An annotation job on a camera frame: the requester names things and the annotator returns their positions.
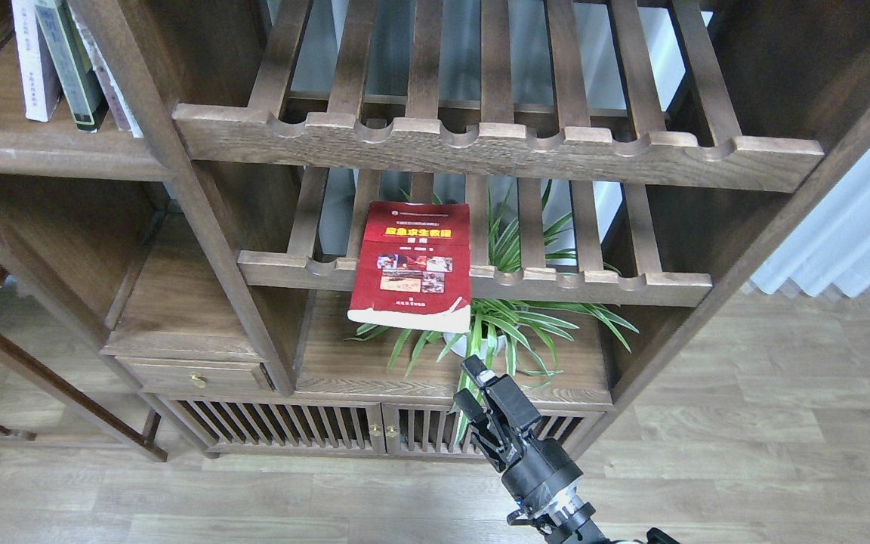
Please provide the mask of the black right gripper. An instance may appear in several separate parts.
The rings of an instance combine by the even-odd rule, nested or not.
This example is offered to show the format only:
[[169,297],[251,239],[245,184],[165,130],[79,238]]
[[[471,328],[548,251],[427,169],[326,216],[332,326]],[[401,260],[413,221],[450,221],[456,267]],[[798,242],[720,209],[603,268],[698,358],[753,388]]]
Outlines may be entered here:
[[[541,413],[514,379],[495,375],[477,356],[465,358],[460,367],[455,405],[464,417],[457,431],[464,434],[473,425],[473,444],[501,473],[517,514],[573,515],[581,510],[576,487],[582,471],[559,442],[535,436]],[[483,400],[470,393],[476,389]]]

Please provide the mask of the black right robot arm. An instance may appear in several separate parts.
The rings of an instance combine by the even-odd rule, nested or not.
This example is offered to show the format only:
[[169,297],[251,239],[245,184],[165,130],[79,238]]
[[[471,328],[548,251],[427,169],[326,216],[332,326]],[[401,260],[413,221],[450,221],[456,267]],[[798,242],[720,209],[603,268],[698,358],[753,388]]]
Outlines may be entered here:
[[508,524],[529,524],[548,543],[609,543],[591,520],[594,507],[577,495],[582,471],[553,438],[539,440],[534,426],[541,413],[510,375],[495,376],[477,356],[461,363],[486,406],[468,390],[455,394],[469,418],[470,441],[501,473],[518,509]]

